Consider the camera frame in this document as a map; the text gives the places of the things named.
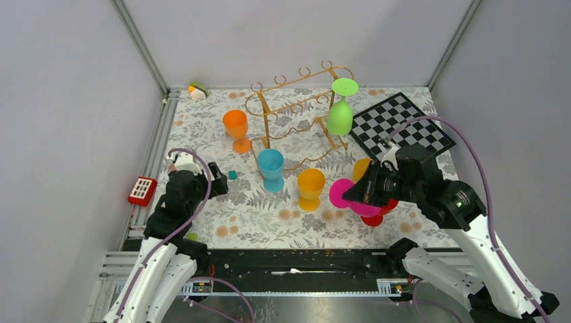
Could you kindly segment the magenta plastic wine glass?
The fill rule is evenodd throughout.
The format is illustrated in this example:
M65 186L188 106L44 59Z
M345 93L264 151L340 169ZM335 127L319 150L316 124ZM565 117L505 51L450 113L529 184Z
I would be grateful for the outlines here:
M343 194L347 192L354 182L348 178L336 180L329 190L329 200L331 204L338 209L350 209L361 217L375 217L381 212L380 207L373 207L362 203L349 201L343 198Z

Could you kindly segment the green plastic wine glass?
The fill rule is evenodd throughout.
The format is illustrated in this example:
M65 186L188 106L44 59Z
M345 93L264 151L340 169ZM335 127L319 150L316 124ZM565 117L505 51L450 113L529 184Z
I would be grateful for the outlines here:
M353 123L353 110L346 97L355 95L359 90L356 81L350 78L339 78L332 83L332 91L339 95L340 100L329 110L327 117L327 130L333 135L346 135L351 131Z

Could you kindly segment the gold wire wine glass rack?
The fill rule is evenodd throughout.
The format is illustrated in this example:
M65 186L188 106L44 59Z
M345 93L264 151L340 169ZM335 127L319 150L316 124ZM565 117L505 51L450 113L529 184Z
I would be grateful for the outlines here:
M307 81L326 77L334 82L339 78L355 79L354 72L331 61L321 62L321 69L298 69L298 78L289 80L284 75L274 77L274 86L256 82L250 85L252 94L245 97L244 110L258 118L263 132L251 139L255 160L265 149L283 153L284 170L293 172L312 162L319 162L340 149L347 150L346 136L334 135L327 129L330 109L341 100L339 92L326 87L304 87Z

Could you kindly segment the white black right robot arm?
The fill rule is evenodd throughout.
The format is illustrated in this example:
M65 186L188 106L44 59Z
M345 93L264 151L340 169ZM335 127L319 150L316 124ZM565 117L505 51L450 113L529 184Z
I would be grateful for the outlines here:
M433 258L407 238L389 248L386 267L392 276L409 273L433 284L461 302L474 322L533 322L558 308L557 297L536 288L516 265L489 226L491 215L477 193L465 182L445 179L425 147L390 149L383 160L370 162L342 197L373 207L413 203L443 229L470 261L474 275Z

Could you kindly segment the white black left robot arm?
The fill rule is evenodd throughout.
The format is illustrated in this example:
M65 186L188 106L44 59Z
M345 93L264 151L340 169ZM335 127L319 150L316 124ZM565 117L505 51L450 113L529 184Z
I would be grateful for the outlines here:
M182 286L209 267L207 245L185 236L209 199L228 193L228 177L195 152L172 149L165 192L143 232L137 260L103 322L161 322Z

